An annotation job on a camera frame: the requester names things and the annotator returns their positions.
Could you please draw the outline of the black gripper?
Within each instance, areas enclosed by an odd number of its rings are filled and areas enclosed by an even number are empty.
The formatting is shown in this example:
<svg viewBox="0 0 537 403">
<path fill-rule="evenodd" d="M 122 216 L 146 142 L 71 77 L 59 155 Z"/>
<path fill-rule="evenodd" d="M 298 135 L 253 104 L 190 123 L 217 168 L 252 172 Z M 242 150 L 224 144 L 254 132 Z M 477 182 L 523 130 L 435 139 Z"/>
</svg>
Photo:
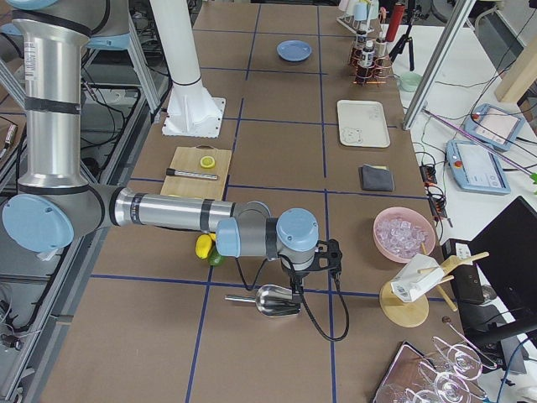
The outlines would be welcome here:
<svg viewBox="0 0 537 403">
<path fill-rule="evenodd" d="M 328 272 L 341 272 L 342 252 L 337 240 L 319 240 L 314 258 L 310 265 L 310 272 L 327 270 Z"/>
</svg>

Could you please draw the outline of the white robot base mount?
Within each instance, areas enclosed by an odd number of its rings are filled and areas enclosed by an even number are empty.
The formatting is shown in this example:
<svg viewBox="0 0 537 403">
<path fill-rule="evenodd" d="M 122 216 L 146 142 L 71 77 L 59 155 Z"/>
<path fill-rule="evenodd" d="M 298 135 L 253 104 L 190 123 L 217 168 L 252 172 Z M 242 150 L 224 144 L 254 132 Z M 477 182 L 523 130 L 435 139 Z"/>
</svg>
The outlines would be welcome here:
<svg viewBox="0 0 537 403">
<path fill-rule="evenodd" d="M 172 80 L 163 134 L 214 139 L 226 100 L 212 97 L 202 82 L 186 1 L 150 3 Z"/>
</svg>

